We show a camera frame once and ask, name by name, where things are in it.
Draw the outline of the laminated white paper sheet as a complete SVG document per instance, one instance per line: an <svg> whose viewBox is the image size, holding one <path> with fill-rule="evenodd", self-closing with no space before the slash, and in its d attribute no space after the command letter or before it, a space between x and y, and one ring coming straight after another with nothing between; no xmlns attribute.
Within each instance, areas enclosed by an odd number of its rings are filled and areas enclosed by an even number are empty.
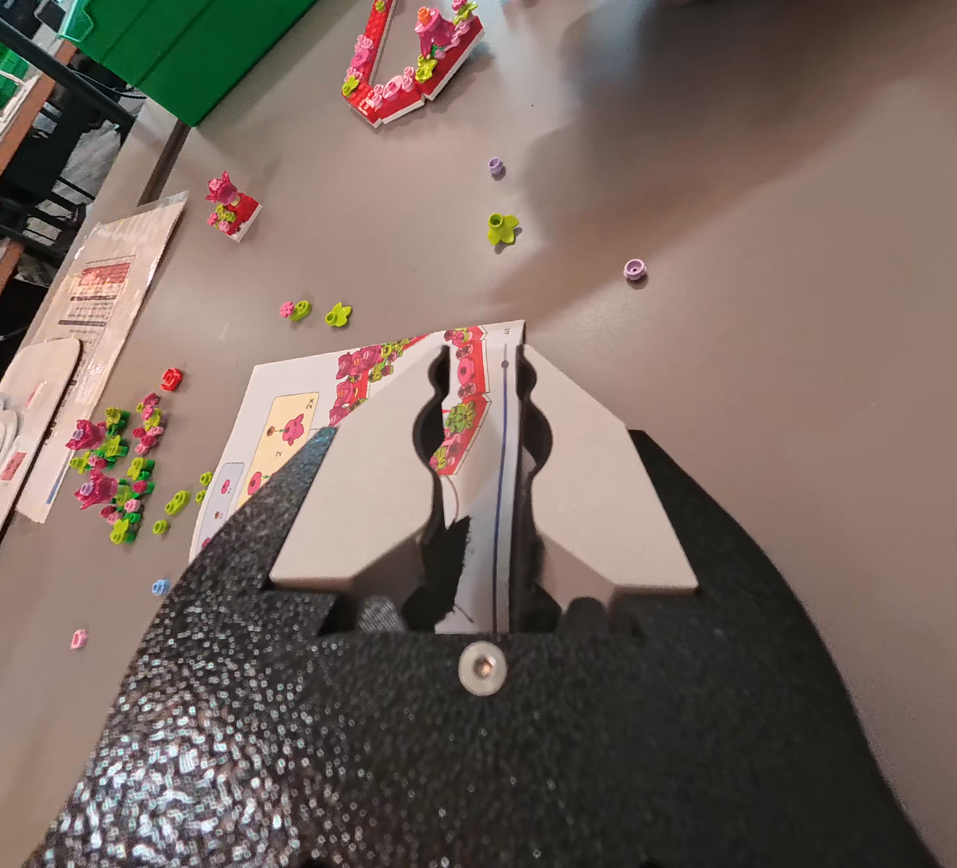
<svg viewBox="0 0 957 868"><path fill-rule="evenodd" d="M99 411L105 385L187 200L183 191L126 218L94 226L68 259L65 274L39 317L33 345L73 339L79 352L51 431L16 503L16 511L35 523L47 520L66 477L70 458L66 442L78 420L93 419Z"/></svg>

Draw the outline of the lego instruction booklet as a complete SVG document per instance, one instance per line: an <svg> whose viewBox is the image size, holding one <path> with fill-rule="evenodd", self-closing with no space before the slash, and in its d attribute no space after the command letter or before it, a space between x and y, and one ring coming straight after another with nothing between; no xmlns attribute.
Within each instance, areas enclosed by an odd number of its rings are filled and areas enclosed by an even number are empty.
<svg viewBox="0 0 957 868"><path fill-rule="evenodd" d="M430 464L445 525L469 518L470 526L451 611L437 630L509 631L520 450L516 362L524 331L524 321L478 324L256 366L225 450L203 484L189 560L321 430L338 427L447 347L443 435Z"/></svg>

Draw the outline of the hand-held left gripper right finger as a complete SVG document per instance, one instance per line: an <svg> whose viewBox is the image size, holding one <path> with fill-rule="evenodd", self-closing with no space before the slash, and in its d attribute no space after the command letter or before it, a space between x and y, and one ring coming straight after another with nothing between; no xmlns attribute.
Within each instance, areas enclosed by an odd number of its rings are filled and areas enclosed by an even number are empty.
<svg viewBox="0 0 957 868"><path fill-rule="evenodd" d="M690 594L699 581L625 424L516 351L512 598Z"/></svg>

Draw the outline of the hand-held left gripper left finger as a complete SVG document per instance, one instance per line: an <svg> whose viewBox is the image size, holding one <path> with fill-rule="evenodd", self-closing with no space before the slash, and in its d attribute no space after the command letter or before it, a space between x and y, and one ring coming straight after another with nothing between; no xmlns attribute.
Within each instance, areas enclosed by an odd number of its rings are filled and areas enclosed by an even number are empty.
<svg viewBox="0 0 957 868"><path fill-rule="evenodd" d="M449 377L440 344L340 424L273 565L275 586L410 595L423 583L422 544L445 527L430 460Z"/></svg>

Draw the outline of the red heart lego frame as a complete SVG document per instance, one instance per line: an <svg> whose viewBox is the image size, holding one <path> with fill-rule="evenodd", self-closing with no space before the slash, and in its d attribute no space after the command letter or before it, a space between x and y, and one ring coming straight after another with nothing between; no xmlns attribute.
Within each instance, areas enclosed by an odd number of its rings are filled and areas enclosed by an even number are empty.
<svg viewBox="0 0 957 868"><path fill-rule="evenodd" d="M474 0L453 0L452 17L432 6L419 9L414 65L376 83L376 72L399 0L374 0L365 30L341 85L345 102L372 127L398 120L435 99L484 37Z"/></svg>

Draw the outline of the black metal table frame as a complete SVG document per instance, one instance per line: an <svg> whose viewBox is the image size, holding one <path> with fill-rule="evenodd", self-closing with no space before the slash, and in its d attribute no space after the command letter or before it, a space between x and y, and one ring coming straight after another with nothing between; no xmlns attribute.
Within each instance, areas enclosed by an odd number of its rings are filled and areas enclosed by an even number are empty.
<svg viewBox="0 0 957 868"><path fill-rule="evenodd" d="M58 267L65 253L28 235L28 220L34 218L62 234L75 234L86 217L84 204L68 219L54 217L40 209L39 204L52 202L70 209L72 203L55 194L54 185L63 181L62 171L82 134L94 129L96 123L108 120L115 124L121 142L124 142L136 116L114 99L115 93L110 88L103 88L99 81L73 69L70 66L72 55L60 60L67 49L76 52L70 42L63 41L54 55L5 20L1 21L1 40L3 45L39 71L34 93L51 84L50 93L54 94L59 88L66 99L58 116L54 117L54 130L40 132L34 139L30 137L33 122L44 113L50 99L49 96L40 96L38 107L25 111L27 129L24 136L15 139L11 152L2 152L1 235L18 243L36 258Z"/></svg>

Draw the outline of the small red lego flower block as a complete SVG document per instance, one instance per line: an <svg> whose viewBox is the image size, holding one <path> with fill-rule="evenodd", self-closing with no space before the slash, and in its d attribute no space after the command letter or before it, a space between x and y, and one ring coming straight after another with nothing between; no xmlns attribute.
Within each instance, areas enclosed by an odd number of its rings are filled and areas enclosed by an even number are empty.
<svg viewBox="0 0 957 868"><path fill-rule="evenodd" d="M217 229L234 242L243 239L261 212L261 204L240 191L226 170L209 180L205 199L212 205L207 219L209 227Z"/></svg>

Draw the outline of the pile of lego flower pieces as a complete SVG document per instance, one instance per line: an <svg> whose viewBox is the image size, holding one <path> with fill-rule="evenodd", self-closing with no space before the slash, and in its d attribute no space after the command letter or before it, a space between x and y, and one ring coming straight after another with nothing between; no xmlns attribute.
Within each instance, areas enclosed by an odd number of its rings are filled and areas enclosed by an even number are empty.
<svg viewBox="0 0 957 868"><path fill-rule="evenodd" d="M106 407L101 420L78 419L65 447L68 467L80 476L74 499L96 511L115 546L140 536L156 490L156 450L167 429L163 396L150 392L133 410Z"/></svg>

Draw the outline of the white cardboard tray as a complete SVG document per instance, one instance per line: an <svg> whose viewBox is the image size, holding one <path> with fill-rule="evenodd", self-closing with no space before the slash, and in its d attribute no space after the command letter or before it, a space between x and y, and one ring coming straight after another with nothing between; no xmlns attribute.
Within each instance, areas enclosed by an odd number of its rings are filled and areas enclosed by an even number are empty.
<svg viewBox="0 0 957 868"><path fill-rule="evenodd" d="M1 525L14 509L77 369L75 338L22 348L1 383Z"/></svg>

